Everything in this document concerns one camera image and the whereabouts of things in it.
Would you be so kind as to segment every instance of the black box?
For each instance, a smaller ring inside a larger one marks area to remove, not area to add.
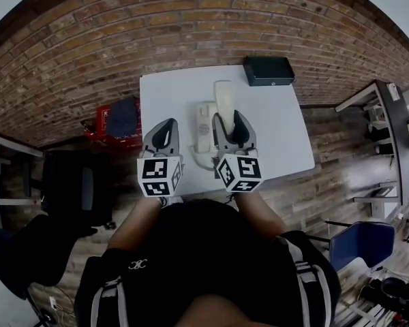
[[[286,57],[246,57],[243,65],[250,86],[287,85],[294,81]]]

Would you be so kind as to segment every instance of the logo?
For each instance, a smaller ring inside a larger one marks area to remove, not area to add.
[[[147,259],[137,260],[136,262],[132,262],[132,263],[130,263],[128,269],[134,270],[134,269],[142,269],[142,268],[145,268],[145,264],[144,264],[144,263],[145,263],[146,261],[147,261]]]

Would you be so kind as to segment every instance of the blue chair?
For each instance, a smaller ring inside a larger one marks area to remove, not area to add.
[[[370,221],[358,221],[354,224],[336,221],[326,223],[347,228],[330,240],[317,236],[308,237],[329,244],[329,261],[336,271],[358,257],[369,268],[373,268],[393,252],[395,229],[389,224]]]

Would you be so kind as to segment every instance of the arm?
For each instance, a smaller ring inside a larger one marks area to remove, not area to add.
[[[265,238],[273,240],[276,236],[289,231],[282,218],[269,208],[257,191],[238,193],[234,199],[239,212]]]
[[[134,251],[142,244],[161,211],[157,198],[141,198],[110,238],[108,249]]]

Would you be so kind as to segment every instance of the brick wall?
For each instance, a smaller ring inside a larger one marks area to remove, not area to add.
[[[366,0],[26,0],[0,24],[0,132],[79,136],[143,74],[246,55],[288,57],[300,104],[338,104],[374,78],[409,87],[409,41]]]

